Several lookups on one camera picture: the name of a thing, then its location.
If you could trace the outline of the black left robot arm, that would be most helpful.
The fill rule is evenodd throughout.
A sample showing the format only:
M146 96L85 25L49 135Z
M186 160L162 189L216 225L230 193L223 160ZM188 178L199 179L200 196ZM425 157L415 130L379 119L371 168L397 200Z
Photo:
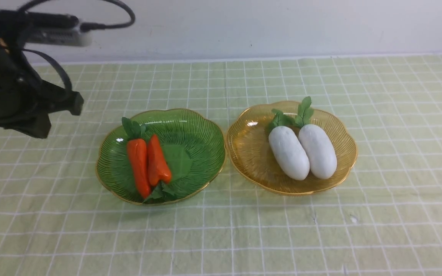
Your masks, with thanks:
M28 7L0 10L0 124L14 124L50 113L68 111L81 115L84 100L73 91L72 81L51 56L26 49L29 40L42 43L51 39L47 30L74 30L79 19L73 15L30 12ZM55 70L63 86L43 80L25 53L40 56Z

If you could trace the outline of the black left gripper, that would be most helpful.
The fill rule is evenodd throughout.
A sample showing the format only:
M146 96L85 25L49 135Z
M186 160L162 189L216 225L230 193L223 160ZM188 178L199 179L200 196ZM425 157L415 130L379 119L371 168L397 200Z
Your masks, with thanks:
M68 111L80 116L84 99L72 91L72 82L62 66L49 55L34 51L59 75L63 87L42 80L25 57L27 49L0 42L0 128L37 139L51 131L50 114Z

